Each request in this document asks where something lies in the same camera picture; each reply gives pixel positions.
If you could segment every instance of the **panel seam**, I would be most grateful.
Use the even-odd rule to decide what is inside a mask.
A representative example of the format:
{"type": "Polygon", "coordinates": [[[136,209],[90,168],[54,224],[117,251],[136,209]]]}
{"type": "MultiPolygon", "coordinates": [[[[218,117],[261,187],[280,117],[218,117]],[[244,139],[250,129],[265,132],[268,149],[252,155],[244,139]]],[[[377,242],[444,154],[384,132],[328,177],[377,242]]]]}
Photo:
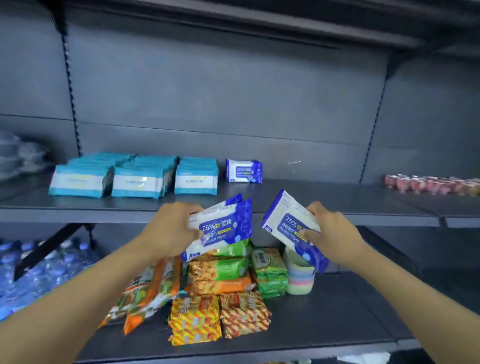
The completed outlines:
{"type": "Polygon", "coordinates": [[[377,126],[378,115],[380,114],[380,107],[382,106],[382,101],[384,99],[385,85],[387,83],[387,70],[385,69],[384,85],[382,87],[382,93],[380,94],[380,100],[378,102],[377,113],[375,114],[375,120],[373,121],[372,133],[370,134],[370,140],[368,142],[367,153],[365,154],[365,160],[363,162],[363,167],[361,170],[359,184],[363,181],[363,175],[365,174],[365,169],[367,167],[368,156],[370,154],[370,149],[372,148],[373,135],[375,134],[375,128],[377,126]]]}
{"type": "Polygon", "coordinates": [[[72,109],[72,119],[73,119],[73,129],[75,131],[75,140],[77,144],[77,153],[78,156],[81,157],[83,155],[82,152],[82,143],[80,140],[80,134],[78,132],[78,125],[77,125],[77,118],[75,115],[75,103],[73,99],[73,89],[72,89],[72,80],[71,80],[71,71],[70,71],[70,52],[68,50],[67,38],[66,36],[61,35],[62,47],[63,47],[63,55],[65,58],[65,71],[67,72],[67,81],[68,81],[68,91],[70,95],[70,107],[72,109]]]}

